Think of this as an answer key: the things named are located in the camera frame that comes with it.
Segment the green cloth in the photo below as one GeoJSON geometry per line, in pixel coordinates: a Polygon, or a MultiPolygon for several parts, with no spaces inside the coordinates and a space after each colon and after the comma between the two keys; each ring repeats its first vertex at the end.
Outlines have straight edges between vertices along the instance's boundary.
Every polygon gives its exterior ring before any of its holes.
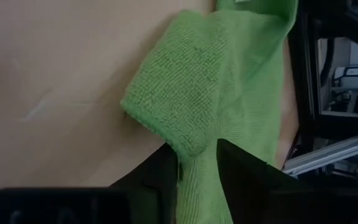
{"type": "Polygon", "coordinates": [[[161,135],[183,165],[179,224],[232,223],[218,138],[274,165],[283,41],[296,8],[297,0],[220,0],[206,17],[183,11],[127,88],[122,107],[161,135]]]}

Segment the towel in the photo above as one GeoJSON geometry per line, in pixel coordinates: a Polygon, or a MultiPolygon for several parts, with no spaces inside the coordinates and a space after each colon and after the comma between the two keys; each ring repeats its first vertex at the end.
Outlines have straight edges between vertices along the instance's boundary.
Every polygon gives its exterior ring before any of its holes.
{"type": "Polygon", "coordinates": [[[275,163],[283,41],[297,0],[219,0],[217,9],[206,17],[181,12],[121,101],[178,154],[183,177],[177,223],[232,223],[219,180],[217,139],[275,163]]]}

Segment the beige surface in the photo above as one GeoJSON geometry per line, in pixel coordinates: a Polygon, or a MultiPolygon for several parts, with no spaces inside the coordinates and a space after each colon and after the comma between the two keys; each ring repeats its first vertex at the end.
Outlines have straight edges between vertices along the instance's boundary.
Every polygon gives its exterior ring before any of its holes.
{"type": "Polygon", "coordinates": [[[125,117],[124,89],[175,14],[212,8],[0,1],[0,187],[104,186],[141,163],[163,141],[125,117]]]}
{"type": "Polygon", "coordinates": [[[277,146],[277,167],[283,167],[288,152],[298,131],[298,111],[296,108],[295,89],[293,86],[290,49],[288,41],[284,45],[284,87],[281,104],[281,130],[277,146]]]}

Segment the black metal bar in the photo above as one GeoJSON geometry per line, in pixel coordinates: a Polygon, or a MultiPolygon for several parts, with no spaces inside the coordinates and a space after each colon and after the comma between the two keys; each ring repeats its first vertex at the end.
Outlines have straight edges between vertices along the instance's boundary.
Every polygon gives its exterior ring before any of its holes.
{"type": "Polygon", "coordinates": [[[338,0],[306,0],[305,10],[324,26],[358,43],[358,14],[338,0]]]}
{"type": "Polygon", "coordinates": [[[331,71],[331,67],[333,65],[334,53],[335,53],[335,39],[329,38],[327,40],[326,61],[324,62],[324,66],[320,75],[321,87],[324,87],[328,82],[329,72],[331,71]]]}
{"type": "Polygon", "coordinates": [[[299,132],[304,145],[302,154],[314,149],[313,96],[310,88],[310,75],[308,75],[310,73],[308,70],[310,55],[308,53],[307,24],[307,15],[300,6],[297,20],[289,33],[288,40],[298,107],[299,132]]]}
{"type": "Polygon", "coordinates": [[[319,115],[316,133],[328,139],[344,139],[358,135],[358,118],[319,115]]]}
{"type": "Polygon", "coordinates": [[[307,68],[307,75],[310,79],[310,88],[312,92],[313,100],[313,118],[316,119],[317,116],[321,113],[321,101],[320,101],[320,88],[321,80],[318,68],[318,35],[316,21],[309,17],[307,23],[308,31],[308,53],[309,53],[309,62],[307,68]]]}

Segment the metal frame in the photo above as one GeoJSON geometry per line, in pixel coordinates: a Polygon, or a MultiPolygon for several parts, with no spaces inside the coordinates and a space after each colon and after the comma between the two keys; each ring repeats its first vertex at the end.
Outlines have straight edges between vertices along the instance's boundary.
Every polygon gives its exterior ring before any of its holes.
{"type": "Polygon", "coordinates": [[[298,18],[290,32],[290,53],[305,152],[314,138],[345,139],[358,136],[358,118],[321,113],[317,41],[321,35],[348,37],[358,43],[358,14],[343,0],[300,0],[298,18]]]}
{"type": "Polygon", "coordinates": [[[282,171],[297,176],[356,155],[358,155],[358,136],[290,159],[285,163],[282,171]]]}

